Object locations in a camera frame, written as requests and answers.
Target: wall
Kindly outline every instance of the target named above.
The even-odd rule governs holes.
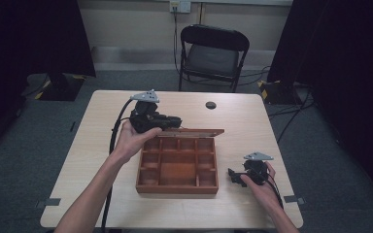
[[[95,66],[96,63],[119,63],[125,67],[149,63],[164,69],[173,63],[175,20],[169,13],[168,1],[80,1],[79,4]],[[178,36],[182,28],[200,21],[241,31],[251,43],[244,68],[262,68],[272,61],[289,8],[288,4],[192,2],[190,14],[177,16]]]

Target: gray carpet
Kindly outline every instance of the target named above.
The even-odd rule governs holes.
[[[20,117],[0,139],[0,232],[47,231],[40,225],[43,209],[35,206],[50,196],[93,91],[175,91],[177,77],[176,71],[100,71],[96,79],[84,82],[74,102],[37,101],[29,95]],[[44,78],[29,77],[25,93],[37,88]],[[240,83],[256,78],[245,77]],[[184,82],[183,90],[230,92],[227,86],[218,84],[224,83]],[[259,90],[251,83],[238,86],[237,92]],[[299,89],[301,98],[306,93],[306,88]],[[287,107],[267,105],[266,109],[274,114]],[[287,114],[271,119],[277,138],[291,117]],[[315,105],[295,117],[279,146],[294,192],[306,201],[300,206],[304,218],[301,232],[373,232],[373,183],[339,147],[331,124]]]

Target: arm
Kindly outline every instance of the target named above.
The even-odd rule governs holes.
[[[161,132],[160,128],[154,128],[138,134],[131,123],[126,121],[122,125],[114,151],[62,217],[55,232],[92,232],[106,196],[122,165],[128,162],[148,139],[155,137],[159,132]]]
[[[275,170],[268,162],[265,162],[265,164],[268,167],[269,175],[272,177],[269,178],[269,181],[274,183],[273,178],[275,177]],[[257,185],[246,175],[241,175],[241,180],[247,184],[247,186],[253,192],[255,199],[265,209],[268,215],[271,216],[278,232],[299,232],[287,214],[281,208],[270,185]]]

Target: box compartment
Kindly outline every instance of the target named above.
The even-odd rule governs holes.
[[[139,193],[217,193],[219,183],[213,137],[223,133],[223,129],[195,131],[177,129],[164,132],[163,135],[144,144],[136,182],[137,191]]]

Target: wooden table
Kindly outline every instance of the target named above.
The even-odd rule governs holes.
[[[86,109],[75,140],[53,188],[58,206],[46,206],[44,227],[54,228],[108,156],[111,129],[124,103],[140,91],[98,90]],[[140,152],[125,164],[114,183],[107,227],[140,229],[273,228],[273,222],[248,188],[232,183],[227,169],[243,172],[243,156],[260,151],[273,156],[275,181],[282,197],[293,195],[286,167],[260,96],[235,93],[156,92],[157,111],[180,117],[185,128],[220,128],[215,138],[219,191],[210,194],[139,194],[135,189]],[[217,107],[209,110],[208,101]],[[129,117],[133,101],[125,111]],[[295,226],[303,219],[297,203],[284,203]],[[101,226],[102,214],[96,226]]]

